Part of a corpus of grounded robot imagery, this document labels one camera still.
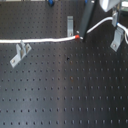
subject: metal clamp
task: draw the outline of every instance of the metal clamp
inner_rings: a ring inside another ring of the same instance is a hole
[[[10,61],[12,67],[16,67],[16,65],[31,51],[31,46],[29,44],[25,45],[23,41],[21,41],[21,46],[19,44],[16,45],[17,55]]]
[[[73,16],[67,17],[67,36],[73,36]]]
[[[124,39],[124,31],[121,28],[117,27],[114,35],[114,40],[110,47],[116,52],[123,39]]]

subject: white wire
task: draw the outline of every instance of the white wire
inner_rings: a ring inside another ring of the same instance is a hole
[[[93,31],[95,28],[97,28],[100,24],[102,24],[103,22],[108,21],[108,20],[113,20],[113,18],[112,18],[112,17],[107,17],[107,18],[101,20],[101,21],[100,21],[99,23],[97,23],[95,26],[93,26],[92,28],[90,28],[90,29],[87,31],[87,33],[90,33],[90,32]]]
[[[127,34],[126,34],[126,32],[125,32],[125,41],[126,41],[126,43],[128,44],[128,39],[127,39]]]
[[[128,37],[128,29],[125,26],[121,25],[120,23],[117,23],[117,26],[122,28],[125,31],[125,41],[128,44],[128,39],[127,39],[127,37]]]
[[[25,39],[25,40],[0,40],[0,43],[20,43],[23,41],[24,43],[35,43],[35,42],[62,42],[62,41],[69,41],[75,39],[75,36],[66,37],[66,38],[47,38],[47,39]]]
[[[126,32],[126,34],[128,36],[128,29],[125,26],[121,25],[120,23],[117,23],[117,26],[122,28]]]

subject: red connector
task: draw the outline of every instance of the red connector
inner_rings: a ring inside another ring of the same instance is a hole
[[[75,35],[75,39],[80,39],[80,36],[79,35]]]

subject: black table surface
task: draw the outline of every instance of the black table surface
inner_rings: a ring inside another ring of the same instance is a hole
[[[74,33],[83,1],[0,3],[0,39],[67,36]],[[90,27],[111,16],[99,5]],[[127,24],[121,16],[120,22]],[[16,44],[0,44],[0,128],[127,128],[128,45],[110,48],[111,21],[87,34],[86,41],[30,43],[32,51],[12,68]]]

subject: bolt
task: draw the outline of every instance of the bolt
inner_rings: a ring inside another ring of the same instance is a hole
[[[15,63],[15,60],[14,59],[12,60],[12,63]]]
[[[113,47],[116,48],[116,44],[113,44]]]

